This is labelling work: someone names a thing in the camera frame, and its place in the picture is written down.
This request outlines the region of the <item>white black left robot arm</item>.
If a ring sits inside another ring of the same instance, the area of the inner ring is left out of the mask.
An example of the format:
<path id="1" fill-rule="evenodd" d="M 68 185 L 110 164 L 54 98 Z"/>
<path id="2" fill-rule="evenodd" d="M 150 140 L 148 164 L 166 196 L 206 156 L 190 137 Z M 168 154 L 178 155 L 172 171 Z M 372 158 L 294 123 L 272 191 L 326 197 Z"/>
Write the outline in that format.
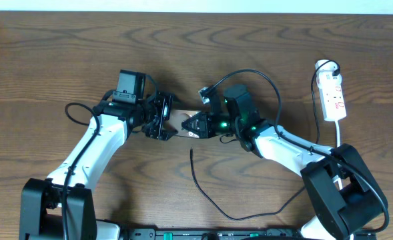
<path id="1" fill-rule="evenodd" d="M 118 223 L 95 216 L 93 192 L 115 152 L 138 127 L 146 137 L 167 141 L 163 129 L 173 93 L 144 95 L 145 73 L 122 70 L 116 89 L 90 107 L 87 130 L 69 156 L 45 179 L 30 178 L 21 192 L 20 239 L 125 239 Z"/>

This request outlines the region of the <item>Galaxy S25 Ultra smartphone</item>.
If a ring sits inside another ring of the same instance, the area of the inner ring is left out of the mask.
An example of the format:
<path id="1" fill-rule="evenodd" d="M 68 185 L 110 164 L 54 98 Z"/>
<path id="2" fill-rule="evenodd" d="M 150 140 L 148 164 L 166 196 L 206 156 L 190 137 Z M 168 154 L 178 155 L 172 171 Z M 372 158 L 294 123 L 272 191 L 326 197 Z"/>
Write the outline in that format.
<path id="1" fill-rule="evenodd" d="M 188 131 L 181 127 L 181 123 L 183 121 L 189 119 L 190 117 L 193 117 L 197 113 L 199 113 L 199 111 L 172 109 L 169 120 L 164 123 L 163 128 L 169 131 L 176 130 L 176 137 L 199 139 L 200 137 L 197 134 L 192 133 L 191 131 Z"/>

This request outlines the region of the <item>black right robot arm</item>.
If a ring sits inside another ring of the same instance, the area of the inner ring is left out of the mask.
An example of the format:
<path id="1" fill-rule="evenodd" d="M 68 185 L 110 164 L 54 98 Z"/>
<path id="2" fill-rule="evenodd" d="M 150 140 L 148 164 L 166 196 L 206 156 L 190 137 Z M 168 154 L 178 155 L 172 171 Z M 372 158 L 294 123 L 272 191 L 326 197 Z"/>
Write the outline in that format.
<path id="1" fill-rule="evenodd" d="M 243 149 L 273 160 L 302 178 L 316 216 L 301 229 L 304 238 L 368 237 L 387 228 L 388 202 L 359 152 L 349 144 L 328 147 L 288 133 L 260 116 L 244 85 L 220 98 L 214 88 L 200 90 L 211 105 L 181 126 L 202 139 L 233 135 Z"/>

